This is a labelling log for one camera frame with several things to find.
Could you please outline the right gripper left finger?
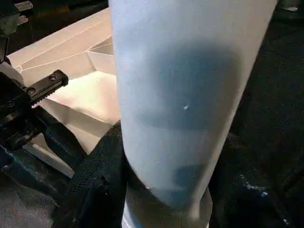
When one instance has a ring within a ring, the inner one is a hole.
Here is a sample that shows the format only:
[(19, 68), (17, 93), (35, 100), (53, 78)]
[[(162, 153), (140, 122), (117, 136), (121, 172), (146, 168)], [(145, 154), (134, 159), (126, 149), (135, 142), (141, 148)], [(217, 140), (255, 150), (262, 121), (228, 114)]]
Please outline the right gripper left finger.
[(121, 123), (117, 122), (77, 168), (52, 227), (122, 227), (127, 180)]

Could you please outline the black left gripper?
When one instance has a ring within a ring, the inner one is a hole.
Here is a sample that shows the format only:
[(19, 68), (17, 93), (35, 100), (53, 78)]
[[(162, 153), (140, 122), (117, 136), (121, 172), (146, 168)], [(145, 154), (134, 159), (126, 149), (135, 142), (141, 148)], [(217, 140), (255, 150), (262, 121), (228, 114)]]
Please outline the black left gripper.
[(63, 196), (70, 178), (20, 147), (42, 131), (47, 146), (73, 171), (85, 160), (87, 153), (67, 127), (50, 113), (32, 109), (66, 85), (68, 76), (60, 70), (28, 87), (0, 74), (0, 171), (48, 196)]

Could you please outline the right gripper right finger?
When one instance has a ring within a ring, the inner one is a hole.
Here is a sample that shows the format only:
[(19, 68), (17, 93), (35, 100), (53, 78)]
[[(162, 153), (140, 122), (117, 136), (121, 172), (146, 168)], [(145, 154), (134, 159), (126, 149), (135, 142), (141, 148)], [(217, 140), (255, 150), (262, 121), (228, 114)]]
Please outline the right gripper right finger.
[(209, 183), (212, 228), (304, 225), (304, 136), (283, 135), (258, 159), (230, 133)]

